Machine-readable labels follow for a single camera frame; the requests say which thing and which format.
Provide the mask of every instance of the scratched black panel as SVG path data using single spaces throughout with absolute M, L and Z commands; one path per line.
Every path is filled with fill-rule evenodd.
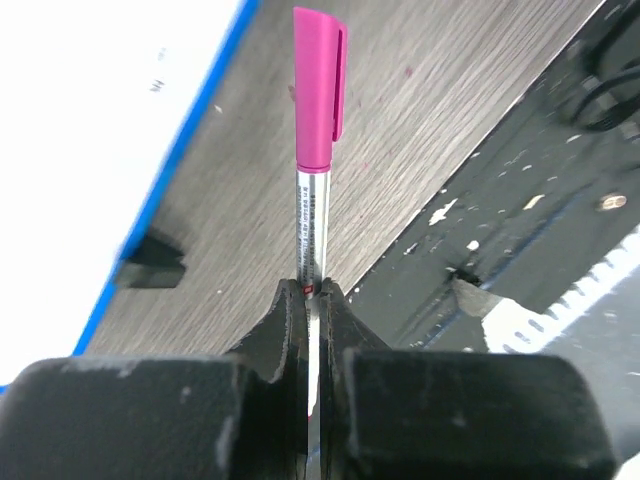
M 620 129 L 583 134 L 558 108 L 581 88 L 581 49 L 626 5 L 609 1 L 593 16 L 350 292 L 355 313 L 385 342 L 482 350 L 478 321 L 456 311 L 452 270 L 543 311 L 640 222 L 640 146 Z M 612 192 L 627 205 L 598 211 Z

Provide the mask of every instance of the silver pen barrel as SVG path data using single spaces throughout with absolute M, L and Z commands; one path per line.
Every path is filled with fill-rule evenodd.
M 311 416 L 320 375 L 320 318 L 316 296 L 326 276 L 331 172 L 297 172 L 297 278 L 307 299 L 309 332 L 309 404 Z

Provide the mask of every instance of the pink pen cap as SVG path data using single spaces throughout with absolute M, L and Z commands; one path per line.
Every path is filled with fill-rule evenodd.
M 342 134 L 347 28 L 325 13 L 294 7 L 296 163 L 331 170 L 332 143 Z

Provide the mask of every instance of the gray wood grain surface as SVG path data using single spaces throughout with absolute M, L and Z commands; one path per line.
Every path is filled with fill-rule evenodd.
M 350 29 L 328 258 L 346 291 L 601 2 L 301 3 Z M 292 6 L 264 2 L 155 220 L 186 278 L 118 293 L 91 352 L 220 352 L 294 275 Z

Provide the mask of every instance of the pen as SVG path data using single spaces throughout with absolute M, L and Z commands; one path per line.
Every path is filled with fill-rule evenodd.
M 293 9 L 296 112 L 297 277 L 307 299 L 310 417 L 318 394 L 332 143 L 342 134 L 347 29 L 336 18 Z

